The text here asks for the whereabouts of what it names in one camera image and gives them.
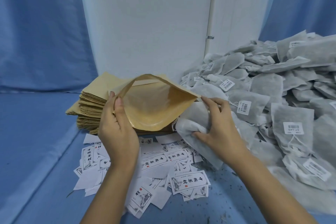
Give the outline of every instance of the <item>blue fabric backdrop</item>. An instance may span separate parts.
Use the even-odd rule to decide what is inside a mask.
[[[79,92],[96,77],[82,0],[0,0],[0,92]]]
[[[335,0],[273,0],[260,40],[277,41],[307,29],[336,34]]]

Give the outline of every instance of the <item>stack of kraft paper bags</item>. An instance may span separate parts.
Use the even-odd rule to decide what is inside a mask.
[[[77,126],[79,129],[86,129],[90,134],[98,133],[100,117],[103,107],[109,97],[112,89],[118,88],[120,85],[127,83],[130,79],[120,79],[107,72],[98,76],[79,95],[76,101],[65,113],[68,115],[77,115]],[[143,85],[146,83],[155,83],[155,80],[147,80],[147,82],[134,82],[133,86]],[[166,134],[172,132],[171,123],[159,131],[146,131],[135,129],[138,135],[145,134]]]

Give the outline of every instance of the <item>hand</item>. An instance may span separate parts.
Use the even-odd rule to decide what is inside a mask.
[[[113,102],[114,96],[114,92],[111,92],[103,108],[98,136],[110,156],[111,166],[135,167],[139,154],[139,139],[126,116],[122,98],[118,97]]]
[[[229,102],[220,98],[209,99],[203,96],[202,100],[210,109],[211,129],[208,134],[194,132],[193,135],[232,167],[245,154],[249,154],[249,151],[233,122]]]

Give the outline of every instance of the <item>pile of herbal bags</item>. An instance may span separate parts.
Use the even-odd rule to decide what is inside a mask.
[[[208,53],[181,85],[228,100],[250,152],[305,208],[336,215],[336,35],[302,31]],[[221,160],[191,135],[210,127],[201,100],[176,123],[183,139],[218,169]]]

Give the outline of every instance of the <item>open kraft paper bag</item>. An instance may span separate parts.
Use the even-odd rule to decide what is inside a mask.
[[[181,115],[200,95],[171,82],[165,75],[143,74],[111,89],[122,97],[134,128],[159,131]]]

